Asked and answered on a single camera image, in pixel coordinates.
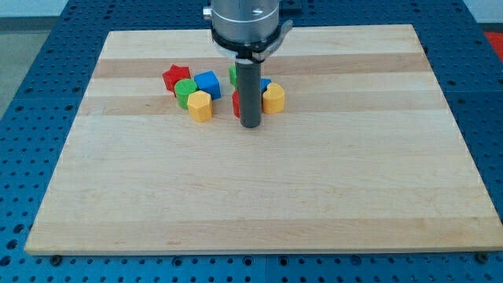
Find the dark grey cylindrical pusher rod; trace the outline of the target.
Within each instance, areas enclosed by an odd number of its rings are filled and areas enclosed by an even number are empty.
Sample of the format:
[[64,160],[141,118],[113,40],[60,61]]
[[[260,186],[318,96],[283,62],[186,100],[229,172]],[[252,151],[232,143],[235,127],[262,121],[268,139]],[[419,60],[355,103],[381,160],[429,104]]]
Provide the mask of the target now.
[[243,127],[254,128],[261,123],[262,115],[261,65],[236,62],[235,66],[240,123]]

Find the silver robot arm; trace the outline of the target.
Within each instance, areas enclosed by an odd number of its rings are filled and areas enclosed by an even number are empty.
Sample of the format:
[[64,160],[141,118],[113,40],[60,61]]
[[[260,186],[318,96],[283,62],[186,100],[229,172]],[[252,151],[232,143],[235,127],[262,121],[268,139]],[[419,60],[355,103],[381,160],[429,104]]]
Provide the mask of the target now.
[[234,60],[240,123],[262,120],[261,64],[283,43],[292,21],[280,23],[279,0],[210,0],[202,9],[217,50]]

